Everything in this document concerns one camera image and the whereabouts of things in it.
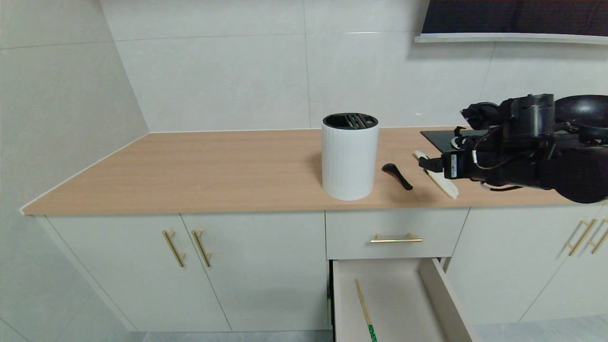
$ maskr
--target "chopstick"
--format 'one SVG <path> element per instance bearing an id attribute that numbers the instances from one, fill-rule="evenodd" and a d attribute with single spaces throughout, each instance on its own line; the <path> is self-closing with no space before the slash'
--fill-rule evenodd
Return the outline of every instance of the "chopstick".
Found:
<path id="1" fill-rule="evenodd" d="M 376 332 L 374 331 L 374 326 L 371 324 L 370 314 L 367 312 L 367 306 L 365 305 L 363 292 L 361 292 L 361 287 L 359 286 L 359 280 L 355 279 L 354 284 L 357 286 L 357 293 L 359 294 L 359 301 L 361 302 L 361 307 L 363 308 L 363 315 L 365 316 L 365 323 L 367 324 L 367 329 L 370 331 L 371 342 L 378 342 L 378 340 L 376 339 Z"/>

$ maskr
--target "black spoon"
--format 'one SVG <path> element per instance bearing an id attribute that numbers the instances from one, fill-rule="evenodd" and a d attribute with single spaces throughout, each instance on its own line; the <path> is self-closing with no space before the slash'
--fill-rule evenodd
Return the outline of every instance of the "black spoon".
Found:
<path id="1" fill-rule="evenodd" d="M 401 172 L 399 172 L 399 169 L 397 169 L 397 165 L 390 162 L 385 166 L 382 166 L 382 171 L 388 173 L 389 175 L 397 177 L 397 179 L 399 180 L 401 185 L 403 185 L 403 188 L 405 188 L 405 190 L 412 190 L 414 188 L 410 183 L 407 182 L 405 178 L 403 178 Z"/>

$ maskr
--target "cabinet door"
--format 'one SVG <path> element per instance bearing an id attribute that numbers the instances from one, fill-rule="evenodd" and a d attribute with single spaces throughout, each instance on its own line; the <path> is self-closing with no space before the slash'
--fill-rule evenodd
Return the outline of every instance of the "cabinet door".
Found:
<path id="1" fill-rule="evenodd" d="M 604 241 L 595 254 L 594 246 L 588 243 L 599 242 L 608 234 L 605 219 L 608 207 L 600 212 L 585 245 L 564 261 L 522 321 L 608 314 L 608 242 Z"/>
<path id="2" fill-rule="evenodd" d="M 518 322 L 599 206 L 472 208 L 447 268 L 473 324 Z"/>
<path id="3" fill-rule="evenodd" d="M 61 238 L 139 331 L 229 331 L 179 215 L 49 217 Z M 176 252 L 185 253 L 184 267 Z"/>
<path id="4" fill-rule="evenodd" d="M 191 236 L 202 230 L 206 271 L 232 330 L 328 328 L 323 212 L 182 217 Z"/>

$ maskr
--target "floor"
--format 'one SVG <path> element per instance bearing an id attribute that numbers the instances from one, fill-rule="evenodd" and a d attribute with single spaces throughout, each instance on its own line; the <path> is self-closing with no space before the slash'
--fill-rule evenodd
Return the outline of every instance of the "floor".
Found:
<path id="1" fill-rule="evenodd" d="M 606 342 L 608 315 L 475 326 L 479 342 Z M 332 342 L 330 331 L 149 333 L 143 342 Z"/>

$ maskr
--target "white cabinet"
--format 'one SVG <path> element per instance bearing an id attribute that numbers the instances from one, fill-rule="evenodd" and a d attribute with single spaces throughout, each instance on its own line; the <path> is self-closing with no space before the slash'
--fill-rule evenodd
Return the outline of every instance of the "white cabinet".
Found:
<path id="1" fill-rule="evenodd" d="M 328 328 L 323 212 L 182 217 L 233 331 Z"/>
<path id="2" fill-rule="evenodd" d="M 582 237 L 581 221 L 591 221 L 599 209 L 472 208 L 447 268 L 471 323 L 519 321 L 568 257 L 566 243 Z"/>
<path id="3" fill-rule="evenodd" d="M 327 258 L 451 256 L 469 208 L 326 212 Z"/>
<path id="4" fill-rule="evenodd" d="M 49 221 L 137 330 L 230 330 L 178 214 Z"/>
<path id="5" fill-rule="evenodd" d="M 584 245 L 564 261 L 522 321 L 608 314 L 608 206 L 596 219 Z"/>

